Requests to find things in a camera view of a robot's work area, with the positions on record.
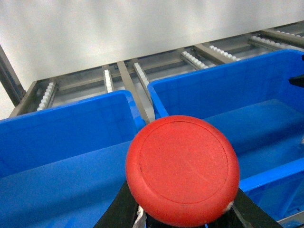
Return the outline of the left gripper black left finger own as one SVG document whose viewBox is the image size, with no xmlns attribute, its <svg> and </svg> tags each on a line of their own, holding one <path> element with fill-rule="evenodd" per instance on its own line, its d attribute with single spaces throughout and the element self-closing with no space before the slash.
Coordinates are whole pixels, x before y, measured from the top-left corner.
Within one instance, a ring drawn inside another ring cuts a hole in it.
<svg viewBox="0 0 304 228">
<path fill-rule="evenodd" d="M 132 228 L 138 216 L 138 206 L 125 181 L 94 228 Z"/>
</svg>

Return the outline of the left gripper black right finger own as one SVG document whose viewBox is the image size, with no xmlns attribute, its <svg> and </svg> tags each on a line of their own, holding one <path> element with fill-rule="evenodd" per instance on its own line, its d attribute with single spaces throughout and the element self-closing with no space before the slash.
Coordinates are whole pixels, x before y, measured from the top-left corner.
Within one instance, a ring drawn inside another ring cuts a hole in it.
<svg viewBox="0 0 304 228">
<path fill-rule="evenodd" d="M 257 206 L 241 189 L 230 209 L 230 228 L 282 228 Z"/>
</svg>

